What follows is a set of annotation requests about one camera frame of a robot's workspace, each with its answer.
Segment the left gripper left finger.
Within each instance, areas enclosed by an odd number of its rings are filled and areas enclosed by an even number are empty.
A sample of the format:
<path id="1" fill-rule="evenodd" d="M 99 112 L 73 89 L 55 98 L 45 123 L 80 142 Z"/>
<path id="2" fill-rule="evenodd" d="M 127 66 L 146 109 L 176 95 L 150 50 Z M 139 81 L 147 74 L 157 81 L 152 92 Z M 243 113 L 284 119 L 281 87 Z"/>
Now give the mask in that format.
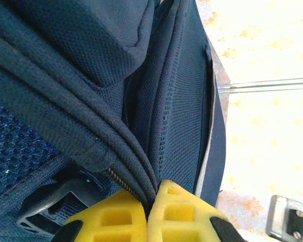
<path id="1" fill-rule="evenodd" d="M 143 206 L 121 190 L 69 218 L 54 241 L 147 241 Z"/>

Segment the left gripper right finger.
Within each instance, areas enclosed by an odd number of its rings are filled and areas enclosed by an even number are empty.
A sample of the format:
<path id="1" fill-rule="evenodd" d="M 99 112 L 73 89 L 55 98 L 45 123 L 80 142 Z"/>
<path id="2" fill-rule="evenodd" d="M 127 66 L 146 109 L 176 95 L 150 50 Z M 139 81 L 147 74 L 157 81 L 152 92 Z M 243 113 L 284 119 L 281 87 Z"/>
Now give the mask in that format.
<path id="1" fill-rule="evenodd" d="M 245 241 L 227 216 L 170 180 L 160 184 L 147 241 Z"/>

